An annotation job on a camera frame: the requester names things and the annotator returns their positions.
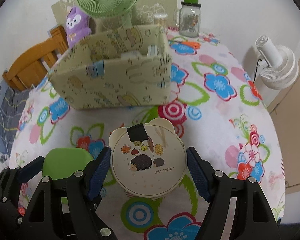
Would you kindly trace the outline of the cartoon patterned storage box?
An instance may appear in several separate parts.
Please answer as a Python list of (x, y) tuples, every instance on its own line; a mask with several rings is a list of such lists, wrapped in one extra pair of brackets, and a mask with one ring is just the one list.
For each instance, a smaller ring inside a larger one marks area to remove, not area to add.
[[(147, 57), (151, 44), (162, 54)], [(138, 50), (142, 56), (122, 59)], [(171, 93), (172, 57), (160, 25), (136, 25), (90, 35), (68, 49), (49, 81), (74, 109), (165, 105)]]

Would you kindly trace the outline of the grey plaid bedding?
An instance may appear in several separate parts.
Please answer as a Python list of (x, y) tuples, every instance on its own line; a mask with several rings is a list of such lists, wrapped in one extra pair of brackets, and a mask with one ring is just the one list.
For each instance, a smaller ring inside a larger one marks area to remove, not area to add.
[(20, 92), (8, 87), (0, 104), (0, 137), (8, 155), (11, 154), (14, 137), (19, 129), (19, 121), (30, 91), (27, 89)]

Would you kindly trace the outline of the white slim box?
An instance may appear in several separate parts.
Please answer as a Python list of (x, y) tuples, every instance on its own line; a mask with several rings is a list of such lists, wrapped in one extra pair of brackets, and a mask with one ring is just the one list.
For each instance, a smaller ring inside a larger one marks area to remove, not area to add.
[(147, 49), (147, 57), (160, 56), (162, 54), (160, 46), (156, 44), (151, 44)]

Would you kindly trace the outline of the round hedgehog tin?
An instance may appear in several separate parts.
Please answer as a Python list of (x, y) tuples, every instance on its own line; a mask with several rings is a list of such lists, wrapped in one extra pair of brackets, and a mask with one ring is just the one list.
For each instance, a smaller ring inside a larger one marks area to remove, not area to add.
[(186, 172), (184, 143), (167, 119), (120, 127), (111, 133), (108, 143), (111, 172), (133, 196), (163, 197), (179, 185)]

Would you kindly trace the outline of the orange handled scissors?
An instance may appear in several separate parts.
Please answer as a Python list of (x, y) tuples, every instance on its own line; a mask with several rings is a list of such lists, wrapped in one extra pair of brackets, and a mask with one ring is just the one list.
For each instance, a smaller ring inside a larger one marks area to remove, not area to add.
[(190, 48), (193, 48), (195, 50), (199, 49), (201, 47), (200, 43), (198, 42), (193, 42), (193, 41), (175, 41), (175, 40), (169, 40), (169, 43), (170, 44), (173, 44), (173, 43), (177, 43), (177, 44), (183, 44), (183, 45), (186, 45)]

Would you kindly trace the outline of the glass mason jar mug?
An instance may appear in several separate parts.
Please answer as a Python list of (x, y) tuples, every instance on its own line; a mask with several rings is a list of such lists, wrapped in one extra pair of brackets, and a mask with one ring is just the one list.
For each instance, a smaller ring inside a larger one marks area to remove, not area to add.
[(200, 32), (201, 4), (181, 2), (181, 8), (174, 12), (174, 22), (179, 34), (198, 37)]

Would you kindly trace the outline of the purple plush bunny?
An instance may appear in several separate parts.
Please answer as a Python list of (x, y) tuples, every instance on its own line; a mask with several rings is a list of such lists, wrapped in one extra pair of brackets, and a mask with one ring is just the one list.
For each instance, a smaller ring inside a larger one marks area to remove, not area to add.
[(89, 22), (90, 17), (79, 7), (74, 6), (71, 8), (66, 17), (66, 38), (69, 49), (83, 38), (91, 35)]

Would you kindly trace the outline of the white charger in box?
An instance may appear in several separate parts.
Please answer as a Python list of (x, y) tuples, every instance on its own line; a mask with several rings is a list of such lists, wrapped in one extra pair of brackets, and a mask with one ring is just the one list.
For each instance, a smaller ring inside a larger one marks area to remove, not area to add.
[(142, 54), (138, 50), (128, 51), (128, 52), (121, 54), (122, 59), (131, 59), (131, 58), (136, 58), (136, 57), (140, 57), (140, 56), (142, 56)]

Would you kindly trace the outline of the white standing fan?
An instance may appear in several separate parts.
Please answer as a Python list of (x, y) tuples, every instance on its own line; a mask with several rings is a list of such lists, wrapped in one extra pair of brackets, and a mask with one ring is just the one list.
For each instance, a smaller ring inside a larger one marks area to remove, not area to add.
[(258, 52), (267, 66), (260, 72), (262, 82), (270, 89), (282, 90), (291, 86), (299, 75), (299, 65), (293, 51), (261, 35), (255, 42)]

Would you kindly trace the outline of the cotton swab container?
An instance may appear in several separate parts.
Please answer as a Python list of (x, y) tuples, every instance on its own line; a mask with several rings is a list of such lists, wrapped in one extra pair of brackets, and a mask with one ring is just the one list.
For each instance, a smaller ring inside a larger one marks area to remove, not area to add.
[(160, 25), (164, 28), (168, 26), (168, 14), (166, 13), (156, 13), (153, 15), (153, 24)]

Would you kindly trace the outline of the wooden bed headboard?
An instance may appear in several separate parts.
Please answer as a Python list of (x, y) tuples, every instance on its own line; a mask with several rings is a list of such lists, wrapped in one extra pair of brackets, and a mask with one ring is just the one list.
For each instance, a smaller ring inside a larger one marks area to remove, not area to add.
[(12, 89), (23, 91), (40, 84), (47, 72), (68, 49), (66, 32), (58, 25), (49, 31), (50, 37), (21, 54), (2, 74)]

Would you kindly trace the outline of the floral tablecloth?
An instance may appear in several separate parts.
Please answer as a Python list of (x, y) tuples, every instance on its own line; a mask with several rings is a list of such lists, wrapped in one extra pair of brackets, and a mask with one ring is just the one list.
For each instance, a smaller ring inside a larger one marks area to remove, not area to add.
[(248, 74), (226, 46), (204, 34), (197, 50), (172, 45), (168, 104), (77, 111), (48, 80), (30, 93), (9, 166), (24, 166), (58, 147), (82, 147), (96, 154), (122, 126), (169, 120), (186, 146), (232, 178), (253, 176), (275, 219), (283, 217), (285, 184), (282, 154), (271, 117)]

